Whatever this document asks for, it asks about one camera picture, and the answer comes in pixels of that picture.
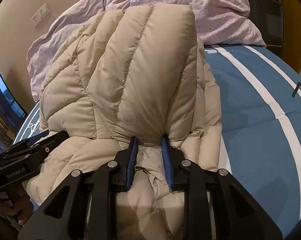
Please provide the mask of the person's left hand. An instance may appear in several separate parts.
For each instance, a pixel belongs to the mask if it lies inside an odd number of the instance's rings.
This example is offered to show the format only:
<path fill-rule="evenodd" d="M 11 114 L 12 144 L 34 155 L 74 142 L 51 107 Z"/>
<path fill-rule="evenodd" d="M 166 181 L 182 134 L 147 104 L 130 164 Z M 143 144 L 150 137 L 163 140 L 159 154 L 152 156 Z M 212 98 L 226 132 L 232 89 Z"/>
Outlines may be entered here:
<path fill-rule="evenodd" d="M 10 206 L 8 202 L 0 199 L 0 216 L 17 216 L 17 221 L 21 226 L 24 226 L 31 218 L 33 209 L 34 206 L 30 200 L 30 196 L 22 185 L 19 185 L 17 188 L 17 196 L 15 197 L 12 206 Z"/>

